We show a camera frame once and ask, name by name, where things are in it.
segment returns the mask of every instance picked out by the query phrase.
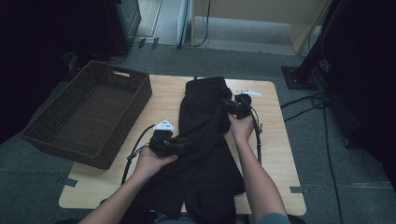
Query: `light wood tabletop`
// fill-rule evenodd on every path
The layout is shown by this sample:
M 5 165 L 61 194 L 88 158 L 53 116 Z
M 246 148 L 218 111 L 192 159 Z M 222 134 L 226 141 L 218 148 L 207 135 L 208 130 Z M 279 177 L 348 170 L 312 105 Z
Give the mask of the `light wood tabletop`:
M 75 162 L 69 178 L 77 180 L 78 183 L 75 187 L 64 186 L 59 205 L 63 208 L 95 208 L 103 199 L 116 191 L 120 186 L 127 157 L 131 154 L 139 135 L 149 125 L 168 119 L 176 127 L 173 133 L 177 136 L 178 111 L 184 97 L 186 82 L 189 80 L 192 80 L 192 77 L 150 75 L 152 96 L 129 132 L 110 169 L 100 170 Z M 275 85 L 268 81 L 236 79 L 226 79 L 226 83 L 233 94 L 237 94 L 237 90 L 250 90 L 263 94 L 263 96 L 251 97 L 252 106 L 262 123 L 262 167 L 276 183 L 287 212 L 295 216 L 303 215 L 306 210 L 304 196 L 300 191 L 300 181 Z M 147 132 L 139 146 L 148 142 L 151 136 L 152 131 Z M 228 132 L 225 137 L 236 164 L 241 169 L 231 132 Z M 255 134 L 251 135 L 249 143 L 255 151 Z M 135 165 L 136 160 L 133 160 L 128 175 L 131 175 Z M 245 193 L 234 198 L 237 214 L 251 214 Z

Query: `gray carpet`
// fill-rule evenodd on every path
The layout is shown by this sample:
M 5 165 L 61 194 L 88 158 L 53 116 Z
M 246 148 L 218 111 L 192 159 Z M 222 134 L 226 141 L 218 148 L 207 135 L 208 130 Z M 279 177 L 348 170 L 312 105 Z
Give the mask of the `gray carpet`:
M 316 91 L 291 91 L 280 66 L 298 66 L 304 58 L 259 52 L 137 46 L 117 64 L 151 74 L 267 80 L 276 85 L 283 105 Z M 54 90 L 46 105 L 65 87 Z M 300 102 L 283 109 L 289 118 L 311 106 Z M 326 109 L 330 154 L 344 223 L 395 223 L 396 195 L 382 166 L 364 150 L 344 147 L 344 136 L 331 108 Z M 297 172 L 304 189 L 306 223 L 340 223 L 329 158 L 323 110 L 307 112 L 286 123 Z M 54 223 L 82 218 L 89 210 L 62 209 L 58 204 L 71 161 L 41 153 L 14 136 L 0 146 L 0 223 Z

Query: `black cloth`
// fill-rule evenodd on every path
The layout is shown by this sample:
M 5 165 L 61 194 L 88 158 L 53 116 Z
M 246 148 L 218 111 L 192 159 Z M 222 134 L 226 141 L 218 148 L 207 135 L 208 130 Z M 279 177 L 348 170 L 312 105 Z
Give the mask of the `black cloth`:
M 178 218 L 185 202 L 187 213 L 197 223 L 235 222 L 233 196 L 243 193 L 245 187 L 223 137 L 230 130 L 230 121 L 222 100 L 232 96 L 223 77 L 186 84 L 178 137 L 189 138 L 194 153 L 164 166 L 139 191 L 132 206 Z

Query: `fingers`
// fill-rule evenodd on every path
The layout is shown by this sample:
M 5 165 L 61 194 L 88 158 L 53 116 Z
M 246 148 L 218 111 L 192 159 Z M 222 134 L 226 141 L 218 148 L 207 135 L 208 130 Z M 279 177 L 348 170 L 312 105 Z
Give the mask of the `fingers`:
M 236 120 L 236 117 L 233 114 L 228 113 L 228 119 L 230 120 L 230 122 L 233 122 L 234 120 Z
M 157 160 L 164 161 L 164 164 L 167 164 L 167 163 L 177 160 L 177 155 L 172 155 L 172 156 L 168 156 L 168 157 L 159 157 L 149 147 L 143 148 L 143 150 L 140 152 L 139 157 L 140 156 L 150 156 Z

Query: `wrist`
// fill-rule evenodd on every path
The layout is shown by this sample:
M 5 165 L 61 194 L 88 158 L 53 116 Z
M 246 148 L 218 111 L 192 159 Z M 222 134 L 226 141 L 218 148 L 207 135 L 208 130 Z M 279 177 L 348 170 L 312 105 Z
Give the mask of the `wrist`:
M 235 138 L 234 141 L 235 141 L 237 148 L 239 148 L 239 149 L 250 147 L 250 144 L 248 143 L 247 139 Z
M 139 173 L 133 173 L 126 183 L 137 187 L 143 187 L 147 182 L 149 182 L 149 177 Z

